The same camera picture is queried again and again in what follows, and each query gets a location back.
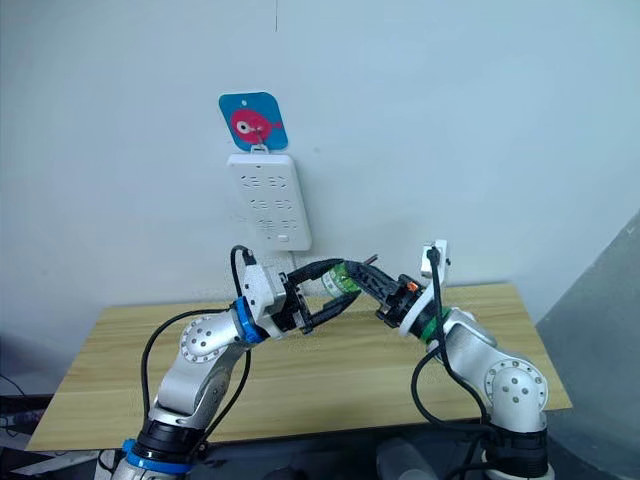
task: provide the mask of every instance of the white robotic arm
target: white robotic arm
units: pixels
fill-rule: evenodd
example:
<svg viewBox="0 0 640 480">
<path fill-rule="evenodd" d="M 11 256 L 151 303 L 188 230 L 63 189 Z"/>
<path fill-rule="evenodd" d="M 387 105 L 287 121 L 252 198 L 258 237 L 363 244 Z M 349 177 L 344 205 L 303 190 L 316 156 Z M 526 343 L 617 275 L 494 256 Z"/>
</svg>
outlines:
<svg viewBox="0 0 640 480">
<path fill-rule="evenodd" d="M 436 252 L 437 264 L 428 261 Z M 406 275 L 393 280 L 377 268 L 345 262 L 350 278 L 380 302 L 377 316 L 400 335 L 412 334 L 430 350 L 439 347 L 436 302 L 449 265 L 448 245 L 438 240 L 425 246 L 422 274 L 433 279 L 427 287 Z M 488 413 L 493 431 L 485 443 L 483 458 L 495 468 L 485 473 L 492 479 L 553 479 L 547 460 L 547 381 L 535 365 L 521 354 L 500 348 L 493 335 L 474 316 L 458 308 L 442 309 L 442 335 L 452 373 L 472 387 Z"/>
<path fill-rule="evenodd" d="M 427 248 L 433 247 L 439 252 L 437 265 L 426 261 Z M 440 285 L 447 257 L 445 241 L 426 247 L 423 275 Z M 444 336 L 450 369 L 480 395 L 488 411 L 490 423 L 482 428 L 495 435 L 484 445 L 483 459 L 492 468 L 486 474 L 497 480 L 554 478 L 546 452 L 546 379 L 531 361 L 500 348 L 470 313 L 443 309 L 439 324 L 434 301 L 439 299 L 439 287 L 434 282 L 425 288 L 406 275 L 393 280 L 371 265 L 342 259 L 314 262 L 288 275 L 256 264 L 247 249 L 243 259 L 241 297 L 224 312 L 190 320 L 137 440 L 125 442 L 127 459 L 120 462 L 116 480 L 176 480 L 187 475 L 198 448 L 219 422 L 220 417 L 207 427 L 243 353 L 293 329 L 309 333 L 358 296 L 359 292 L 343 295 L 312 315 L 297 287 L 342 262 L 349 277 L 380 302 L 376 315 L 387 325 L 431 348 L 438 348 L 439 332 Z"/>
<path fill-rule="evenodd" d="M 127 440 L 123 446 L 126 461 L 120 462 L 114 479 L 183 478 L 221 419 L 219 416 L 211 423 L 240 357 L 270 337 L 282 338 L 296 328 L 311 332 L 339 315 L 358 296 L 345 295 L 311 314 L 298 285 L 319 278 L 342 260 L 314 262 L 287 275 L 258 265 L 253 254 L 242 248 L 246 264 L 238 285 L 242 295 L 228 310 L 198 312 L 190 318 L 180 337 L 178 355 L 160 384 L 138 438 Z"/>
</svg>

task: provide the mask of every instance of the table surface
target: table surface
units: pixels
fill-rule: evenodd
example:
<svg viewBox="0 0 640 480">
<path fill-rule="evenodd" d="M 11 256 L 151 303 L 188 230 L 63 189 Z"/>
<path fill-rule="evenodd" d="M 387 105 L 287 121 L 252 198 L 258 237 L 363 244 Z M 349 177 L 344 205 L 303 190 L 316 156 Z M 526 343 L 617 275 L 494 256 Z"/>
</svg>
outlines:
<svg viewBox="0 0 640 480">
<path fill-rule="evenodd" d="M 548 409 L 571 407 L 560 379 L 512 285 L 453 287 L 445 304 L 473 312 L 500 345 L 529 357 L 547 377 Z M 317 309 L 323 299 L 309 299 Z M 217 304 L 114 307 L 104 310 L 38 425 L 29 450 L 115 448 L 142 423 L 140 354 L 167 318 Z M 249 381 L 211 441 L 236 441 L 337 431 L 424 420 L 409 391 L 424 355 L 414 337 L 402 338 L 375 317 L 378 304 L 364 295 L 342 316 L 312 335 L 267 340 L 253 351 Z M 152 396 L 173 363 L 184 324 L 161 335 L 151 353 Z M 238 362 L 230 397 L 242 372 Z M 478 416 L 473 400 L 433 362 L 419 387 L 425 405 L 445 419 Z"/>
</svg>

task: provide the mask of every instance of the white power strip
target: white power strip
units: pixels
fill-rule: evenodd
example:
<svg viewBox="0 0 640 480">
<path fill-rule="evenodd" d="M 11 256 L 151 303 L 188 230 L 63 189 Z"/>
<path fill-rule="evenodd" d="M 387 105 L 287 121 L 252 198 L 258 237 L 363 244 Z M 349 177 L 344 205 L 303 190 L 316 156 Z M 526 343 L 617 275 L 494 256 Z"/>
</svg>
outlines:
<svg viewBox="0 0 640 480">
<path fill-rule="evenodd" d="M 267 248 L 309 250 L 311 232 L 291 157 L 233 154 L 227 165 Z"/>
</svg>

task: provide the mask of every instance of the black cable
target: black cable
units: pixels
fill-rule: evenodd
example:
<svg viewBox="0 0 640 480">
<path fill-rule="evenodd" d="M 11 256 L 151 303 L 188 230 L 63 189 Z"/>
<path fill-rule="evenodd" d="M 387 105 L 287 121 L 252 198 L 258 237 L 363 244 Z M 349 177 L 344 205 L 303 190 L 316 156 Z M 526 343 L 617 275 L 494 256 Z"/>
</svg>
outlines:
<svg viewBox="0 0 640 480">
<path fill-rule="evenodd" d="M 436 307 L 436 338 L 438 340 L 438 345 L 440 346 L 440 358 L 442 359 L 442 363 L 444 365 L 445 370 L 449 374 L 453 380 L 464 388 L 469 395 L 473 397 L 473 399 L 478 404 L 478 408 L 480 409 L 480 420 L 481 423 L 489 423 L 489 416 L 487 414 L 487 407 L 484 406 L 482 402 L 482 398 L 478 392 L 476 392 L 471 386 L 469 386 L 465 381 L 463 381 L 456 372 L 451 368 L 451 364 L 449 363 L 449 356 L 447 355 L 447 346 L 445 342 L 444 336 L 444 321 L 442 318 L 442 296 L 440 292 L 440 278 L 438 274 L 438 258 L 439 252 L 435 247 L 432 247 L 427 252 L 427 258 L 429 259 L 429 263 L 431 264 L 431 271 L 433 275 L 433 302 Z"/>
<path fill-rule="evenodd" d="M 0 417 L 0 420 L 4 420 L 6 425 L 2 428 L 4 428 L 4 431 L 7 432 L 7 435 L 9 435 L 11 438 L 16 438 L 18 436 L 18 432 L 12 432 L 11 430 L 9 430 L 9 420 L 7 420 L 5 417 Z"/>
<path fill-rule="evenodd" d="M 482 433 L 485 435 L 493 435 L 495 430 L 488 425 L 468 425 L 468 424 L 458 424 L 455 422 L 450 422 L 446 420 L 442 420 L 435 415 L 433 415 L 422 403 L 420 400 L 420 396 L 418 394 L 418 378 L 420 377 L 420 373 L 422 369 L 425 367 L 429 361 L 435 357 L 438 353 L 440 353 L 441 347 L 438 346 L 431 350 L 422 360 L 418 362 L 416 368 L 413 370 L 413 375 L 411 375 L 411 397 L 413 398 L 413 403 L 415 403 L 416 408 L 422 414 L 424 418 L 426 418 L 433 425 L 447 429 L 454 430 L 457 432 L 465 432 L 465 433 Z"/>
<path fill-rule="evenodd" d="M 20 385 L 18 385 L 16 382 L 14 382 L 13 380 L 11 380 L 9 377 L 6 377 L 2 374 L 0 374 L 0 378 L 6 380 L 7 382 L 9 382 L 11 385 L 13 385 L 14 387 L 16 387 L 18 389 L 18 391 L 20 392 L 20 395 L 22 395 L 23 397 L 29 398 L 29 396 L 24 393 L 24 390 L 22 390 L 20 388 Z"/>
<path fill-rule="evenodd" d="M 149 416 L 149 374 L 147 372 L 147 364 L 149 362 L 149 353 L 151 352 L 151 348 L 153 347 L 154 342 L 160 336 L 162 332 L 164 332 L 169 326 L 176 323 L 178 320 L 182 320 L 186 317 L 192 317 L 194 315 L 209 315 L 212 313 L 222 313 L 225 312 L 224 309 L 219 308 L 203 308 L 201 310 L 191 310 L 190 312 L 183 312 L 175 317 L 170 318 L 151 334 L 149 340 L 147 341 L 147 345 L 144 347 L 144 351 L 142 352 L 142 358 L 140 360 L 140 380 L 142 383 L 142 407 L 144 410 L 143 419 L 146 420 Z"/>
<path fill-rule="evenodd" d="M 18 385 L 16 382 L 14 382 L 13 380 L 11 380 L 9 377 L 0 374 L 0 378 L 2 378 L 3 380 L 6 380 L 7 382 L 9 382 L 11 385 L 13 385 L 14 387 L 16 387 L 16 389 L 20 392 L 20 395 L 22 395 L 24 398 L 26 398 L 27 400 L 29 400 L 29 396 L 24 393 L 24 390 L 22 390 L 22 388 L 20 388 L 20 385 Z M 5 432 L 7 432 L 7 435 L 9 435 L 11 438 L 15 438 L 18 436 L 18 432 L 12 432 L 11 430 L 9 430 L 9 420 L 6 417 L 0 417 L 2 420 L 5 421 L 6 426 L 2 427 L 4 428 Z"/>
<path fill-rule="evenodd" d="M 113 475 L 116 472 L 116 469 L 114 467 L 108 467 L 103 461 L 102 461 L 102 454 L 105 452 L 105 450 L 100 450 L 98 452 L 98 465 L 100 465 L 100 467 L 104 470 L 106 470 L 107 472 L 109 472 L 111 475 Z"/>
<path fill-rule="evenodd" d="M 249 250 L 244 245 L 235 245 L 231 249 L 229 260 L 231 261 L 231 274 L 233 276 L 233 284 L 236 287 L 236 294 L 238 295 L 238 297 L 241 297 L 242 288 L 240 287 L 240 279 L 238 277 L 238 267 L 236 265 L 236 255 L 239 251 L 242 252 L 242 257 L 244 259 L 245 265 L 255 264 L 255 259 L 253 259 L 251 250 Z M 220 422 L 224 420 L 224 417 L 227 415 L 227 413 L 229 413 L 229 410 L 231 410 L 231 407 L 233 407 L 233 405 L 236 403 L 236 400 L 238 400 L 238 397 L 240 397 L 240 394 L 244 389 L 244 385 L 247 383 L 247 378 L 249 378 L 250 370 L 251 370 L 251 350 L 247 350 L 244 358 L 244 370 L 242 371 L 242 377 L 240 378 L 240 383 L 238 383 L 238 387 L 236 388 L 236 391 L 233 393 L 233 396 L 231 397 L 229 402 L 225 405 L 224 409 L 220 412 L 220 414 L 216 417 L 216 419 L 211 423 L 211 425 L 207 427 L 207 429 L 204 431 L 202 436 L 195 443 L 195 445 L 191 449 L 191 452 L 189 452 L 189 456 L 194 456 L 198 452 L 200 445 L 202 445 L 207 441 L 207 438 L 209 438 L 209 436 L 218 427 L 218 425 L 220 425 Z"/>
<path fill-rule="evenodd" d="M 240 279 L 238 278 L 238 267 L 236 265 L 236 253 L 241 251 L 243 254 L 248 254 L 249 249 L 244 245 L 235 245 L 231 249 L 230 262 L 231 262 L 231 275 L 233 275 L 233 284 L 236 287 L 236 295 L 238 297 L 242 296 L 242 289 L 240 288 Z"/>
<path fill-rule="evenodd" d="M 471 470 L 489 470 L 494 468 L 495 465 L 492 463 L 472 463 L 470 465 L 463 465 L 462 467 L 454 468 L 444 477 L 443 480 L 453 480 L 456 475 L 460 475 L 461 473 L 466 473 Z"/>
<path fill-rule="evenodd" d="M 194 447 L 189 452 L 189 456 L 192 457 L 198 452 L 198 449 L 200 448 L 200 445 L 202 445 L 203 443 L 205 443 L 207 441 L 207 438 L 209 438 L 209 436 L 213 433 L 213 431 L 218 427 L 220 422 L 222 422 L 222 420 L 227 415 L 227 413 L 229 413 L 229 410 L 231 410 L 231 407 L 233 407 L 234 403 L 236 403 L 236 400 L 238 400 L 238 397 L 240 397 L 240 394 L 242 393 L 242 390 L 244 389 L 245 383 L 247 383 L 247 378 L 249 378 L 249 370 L 251 370 L 251 350 L 247 350 L 247 352 L 245 353 L 244 370 L 242 372 L 242 378 L 240 379 L 240 383 L 238 384 L 238 387 L 236 388 L 236 391 L 234 392 L 233 396 L 231 397 L 231 400 L 229 400 L 229 402 L 225 405 L 225 407 L 222 410 L 222 412 L 220 412 L 220 414 L 211 423 L 211 425 L 209 425 L 207 427 L 205 432 L 202 434 L 202 436 L 198 439 L 198 441 L 196 442 Z"/>
</svg>

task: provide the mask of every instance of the sticker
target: sticker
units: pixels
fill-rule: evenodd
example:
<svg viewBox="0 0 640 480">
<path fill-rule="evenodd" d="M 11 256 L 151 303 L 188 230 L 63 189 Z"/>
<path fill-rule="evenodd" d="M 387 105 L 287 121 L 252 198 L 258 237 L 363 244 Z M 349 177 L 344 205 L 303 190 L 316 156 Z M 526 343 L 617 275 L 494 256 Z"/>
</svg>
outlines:
<svg viewBox="0 0 640 480">
<path fill-rule="evenodd" d="M 220 96 L 220 110 L 233 141 L 245 152 L 252 145 L 266 145 L 269 150 L 287 148 L 278 102 L 266 92 L 234 93 Z"/>
</svg>

